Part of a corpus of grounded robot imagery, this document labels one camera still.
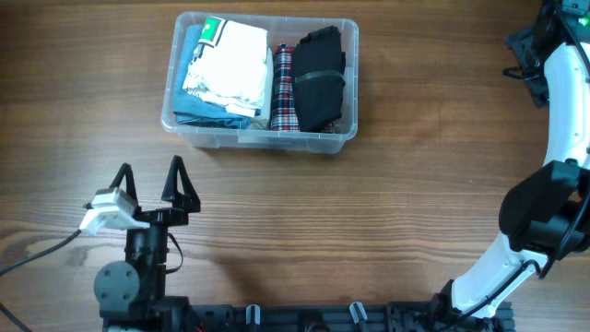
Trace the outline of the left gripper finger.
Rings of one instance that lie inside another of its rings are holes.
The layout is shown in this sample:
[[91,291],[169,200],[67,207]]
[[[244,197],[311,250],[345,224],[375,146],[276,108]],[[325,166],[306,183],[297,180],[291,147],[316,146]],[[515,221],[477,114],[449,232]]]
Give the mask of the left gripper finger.
[[201,211],[200,198],[188,176],[183,158],[178,155],[174,155],[171,160],[161,200],[171,203],[173,208],[178,208],[187,214]]
[[109,189],[118,192],[125,199],[138,204],[133,170],[130,164],[123,163],[109,185]]

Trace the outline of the black garment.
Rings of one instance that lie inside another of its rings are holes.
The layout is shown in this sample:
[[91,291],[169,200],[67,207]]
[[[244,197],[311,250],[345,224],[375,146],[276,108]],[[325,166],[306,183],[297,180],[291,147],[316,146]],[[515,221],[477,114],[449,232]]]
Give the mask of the black garment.
[[322,132],[342,117],[346,54],[336,26],[303,37],[291,53],[294,107],[302,132]]

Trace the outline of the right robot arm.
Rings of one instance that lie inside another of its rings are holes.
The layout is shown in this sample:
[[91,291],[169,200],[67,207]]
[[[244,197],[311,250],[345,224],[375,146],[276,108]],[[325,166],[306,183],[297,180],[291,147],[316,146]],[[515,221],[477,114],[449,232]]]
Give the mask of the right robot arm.
[[498,308],[527,278],[589,247],[589,4],[547,0],[506,43],[518,65],[503,75],[549,109],[544,164],[503,199],[483,256],[433,296],[422,315],[430,331],[497,328]]

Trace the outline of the blue denim cloth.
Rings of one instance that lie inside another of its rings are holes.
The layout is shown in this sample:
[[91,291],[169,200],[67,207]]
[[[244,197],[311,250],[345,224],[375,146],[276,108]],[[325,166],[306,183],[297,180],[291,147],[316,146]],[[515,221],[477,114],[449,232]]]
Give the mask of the blue denim cloth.
[[186,30],[172,98],[172,111],[176,121],[179,125],[246,129],[251,124],[248,117],[227,113],[224,107],[202,101],[183,89],[183,82],[188,66],[193,60],[202,28],[202,25],[191,25]]

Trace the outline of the white printed t-shirt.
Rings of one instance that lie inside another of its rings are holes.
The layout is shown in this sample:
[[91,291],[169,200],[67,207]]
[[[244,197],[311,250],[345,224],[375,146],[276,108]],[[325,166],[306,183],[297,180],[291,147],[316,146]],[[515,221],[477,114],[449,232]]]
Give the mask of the white printed t-shirt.
[[228,113],[255,117],[264,102],[267,49],[266,30],[209,16],[183,89]]

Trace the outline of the red plaid shirt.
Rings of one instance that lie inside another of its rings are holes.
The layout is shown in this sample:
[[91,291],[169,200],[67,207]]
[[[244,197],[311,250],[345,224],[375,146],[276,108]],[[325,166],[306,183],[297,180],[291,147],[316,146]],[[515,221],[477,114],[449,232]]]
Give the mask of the red plaid shirt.
[[294,46],[281,43],[274,53],[273,88],[270,129],[272,131],[300,132],[291,80],[292,51]]

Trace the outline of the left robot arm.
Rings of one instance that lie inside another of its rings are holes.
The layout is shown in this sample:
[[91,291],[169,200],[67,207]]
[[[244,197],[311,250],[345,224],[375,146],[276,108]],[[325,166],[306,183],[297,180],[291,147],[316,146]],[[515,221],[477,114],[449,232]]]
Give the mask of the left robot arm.
[[105,331],[187,331],[194,316],[185,296],[165,294],[166,277],[179,270],[168,267],[168,241],[178,242],[170,227],[186,226],[189,215],[201,210],[183,158],[175,156],[161,200],[167,207],[144,210],[138,205],[133,171],[124,163],[111,185],[89,203],[104,227],[126,232],[124,260],[104,266],[94,281]]

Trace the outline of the cream cloth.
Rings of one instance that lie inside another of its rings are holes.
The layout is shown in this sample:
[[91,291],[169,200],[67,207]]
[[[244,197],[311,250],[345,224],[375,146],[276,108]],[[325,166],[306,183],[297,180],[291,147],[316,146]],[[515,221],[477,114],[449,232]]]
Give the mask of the cream cloth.
[[266,53],[266,78],[264,87],[264,102],[259,115],[256,115],[249,126],[252,130],[267,130],[271,118],[271,103],[272,103],[272,90],[273,90],[273,77],[274,77],[274,65],[273,65],[273,53],[270,49],[267,49]]

